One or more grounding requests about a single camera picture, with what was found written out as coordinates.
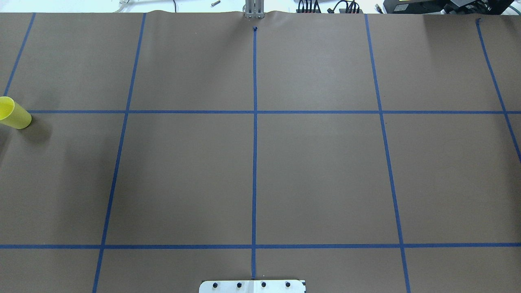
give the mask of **horizontal blue line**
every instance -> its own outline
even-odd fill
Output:
[[[28,110],[33,114],[379,114],[379,111],[285,111],[285,110]],[[384,110],[383,114],[504,114],[503,111],[414,111]],[[521,114],[521,111],[506,111],[507,114]]]
[[[520,242],[483,242],[483,243],[410,243],[405,248],[447,248],[447,247],[521,247]]]
[[[0,249],[100,249],[101,245],[3,244]],[[104,245],[104,249],[251,249],[250,244],[222,245]],[[257,244],[257,249],[400,248],[399,243],[369,244]],[[521,247],[521,242],[404,243],[403,248]]]
[[[400,248],[399,244],[257,244],[257,249]]]

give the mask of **white mounting plate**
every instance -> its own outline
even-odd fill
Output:
[[[199,293],[306,293],[304,280],[204,281]]]

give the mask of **cup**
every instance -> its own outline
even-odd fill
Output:
[[[0,96],[0,123],[16,129],[31,124],[31,114],[8,96]]]

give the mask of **gray metal hinge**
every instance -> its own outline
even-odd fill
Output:
[[[244,16],[246,18],[264,18],[264,0],[246,0]]]

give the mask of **gray mat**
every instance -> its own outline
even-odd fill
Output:
[[[518,292],[521,19],[476,18],[0,15],[0,291]]]

